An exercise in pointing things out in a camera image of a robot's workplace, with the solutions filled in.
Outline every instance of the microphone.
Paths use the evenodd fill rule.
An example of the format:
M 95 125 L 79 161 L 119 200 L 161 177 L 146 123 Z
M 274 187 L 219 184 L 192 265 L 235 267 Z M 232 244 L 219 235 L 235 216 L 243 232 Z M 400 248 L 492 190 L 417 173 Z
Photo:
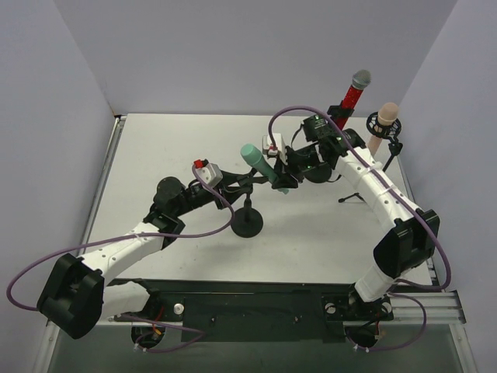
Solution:
M 371 83 L 371 73 L 368 70 L 359 70 L 352 77 L 352 85 L 349 87 L 345 98 L 338 106 L 330 106 L 328 115 L 335 121 L 336 125 L 342 130 L 345 123 L 354 112 L 357 101 L 363 90 Z
M 385 103 L 380 111 L 378 111 L 376 124 L 372 125 L 372 131 L 370 131 L 371 138 L 367 143 L 367 148 L 370 149 L 372 156 L 378 151 L 381 140 L 383 138 L 388 138 L 388 135 L 391 132 L 391 126 L 397 120 L 397 116 L 398 106 L 394 103 Z

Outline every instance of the white table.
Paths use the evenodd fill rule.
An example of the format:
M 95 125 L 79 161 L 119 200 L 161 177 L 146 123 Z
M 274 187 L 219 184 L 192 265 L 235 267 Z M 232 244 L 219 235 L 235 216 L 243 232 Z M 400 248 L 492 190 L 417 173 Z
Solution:
M 289 141 L 302 119 L 281 117 L 274 131 Z M 268 121 L 261 116 L 128 115 L 90 241 L 133 228 L 147 214 L 159 180 L 175 176 L 187 184 L 196 159 L 209 159 L 225 171 L 248 172 L 240 148 L 246 143 L 259 147 Z M 365 118 L 352 118 L 346 127 L 367 141 L 365 123 Z M 294 147 L 303 145 L 301 134 Z M 383 143 L 376 158 L 384 163 L 388 154 Z M 387 174 L 405 192 L 397 160 Z M 121 277 L 351 284 L 372 264 L 373 249 L 384 235 L 365 203 L 352 199 L 338 204 L 338 198 L 353 192 L 346 180 L 304 182 L 288 195 L 267 184 L 256 185 L 252 205 L 262 214 L 264 228 L 255 238 L 240 238 L 228 228 L 208 238 L 178 239 Z M 235 209 L 242 204 L 243 199 L 238 200 Z M 208 204 L 181 217 L 186 223 L 183 233 L 210 231 L 228 218 L 228 211 Z M 406 278 L 431 284 L 425 263 Z

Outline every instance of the beige microphone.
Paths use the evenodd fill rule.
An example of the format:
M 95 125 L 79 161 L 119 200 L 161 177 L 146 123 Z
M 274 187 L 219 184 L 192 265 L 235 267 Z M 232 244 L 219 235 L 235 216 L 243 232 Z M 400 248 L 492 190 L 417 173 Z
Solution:
M 377 122 L 382 126 L 391 126 L 398 115 L 398 106 L 394 103 L 385 103 L 380 111 L 378 111 Z M 375 131 L 380 131 L 381 129 L 377 126 L 374 127 Z M 371 135 L 369 142 L 367 143 L 367 148 L 370 149 L 371 155 L 374 156 L 380 147 L 382 138 Z

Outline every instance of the gray floor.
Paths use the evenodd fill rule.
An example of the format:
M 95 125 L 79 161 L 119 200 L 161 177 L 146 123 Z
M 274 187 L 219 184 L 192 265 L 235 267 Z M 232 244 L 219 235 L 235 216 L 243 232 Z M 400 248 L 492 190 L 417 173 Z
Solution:
M 409 339 L 419 326 L 385 326 L 381 343 Z M 161 347 L 179 341 L 168 332 Z M 62 333 L 57 340 L 50 373 L 78 372 L 302 372 L 368 373 L 460 372 L 448 326 L 431 325 L 426 335 L 403 350 L 355 353 L 349 343 L 197 343 L 173 354 L 133 352 L 129 326 L 97 326 L 80 340 Z

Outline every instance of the red microphone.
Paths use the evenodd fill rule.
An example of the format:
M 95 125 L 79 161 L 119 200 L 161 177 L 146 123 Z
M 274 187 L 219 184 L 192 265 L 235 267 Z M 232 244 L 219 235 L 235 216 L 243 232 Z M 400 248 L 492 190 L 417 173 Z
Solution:
M 357 101 L 363 90 L 371 83 L 371 73 L 368 70 L 359 70 L 352 77 L 352 85 L 347 91 L 345 98 L 338 106 L 330 106 L 328 114 L 332 116 L 340 130 L 345 127 L 345 123 L 354 112 Z

